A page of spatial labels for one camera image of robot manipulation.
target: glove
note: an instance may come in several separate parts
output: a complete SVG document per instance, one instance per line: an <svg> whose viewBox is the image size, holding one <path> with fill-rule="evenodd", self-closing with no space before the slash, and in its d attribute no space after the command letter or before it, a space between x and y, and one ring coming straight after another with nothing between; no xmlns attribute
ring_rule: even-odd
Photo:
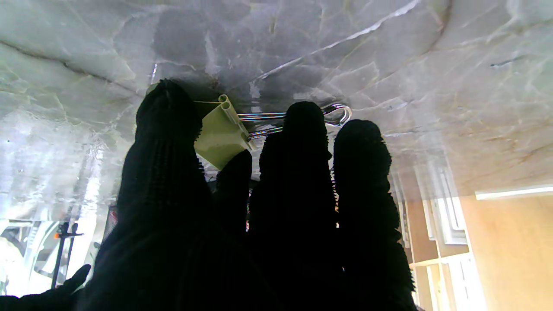
<svg viewBox="0 0 553 311"><path fill-rule="evenodd" d="M21 298L14 296L0 297L0 306L2 306L0 309L10 311L70 311L73 309L79 295L79 291L75 290L85 282L90 268L90 265L82 266L63 285L49 289L42 294L25 295Z"/></svg>

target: marble surface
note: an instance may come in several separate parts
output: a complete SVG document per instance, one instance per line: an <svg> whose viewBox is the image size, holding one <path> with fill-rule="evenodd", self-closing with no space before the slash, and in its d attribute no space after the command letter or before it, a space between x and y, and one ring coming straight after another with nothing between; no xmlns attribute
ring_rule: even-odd
<svg viewBox="0 0 553 311"><path fill-rule="evenodd" d="M0 218L105 217L166 77L239 112L344 102L461 195L553 180L550 0L3 0L0 55Z"/></svg>

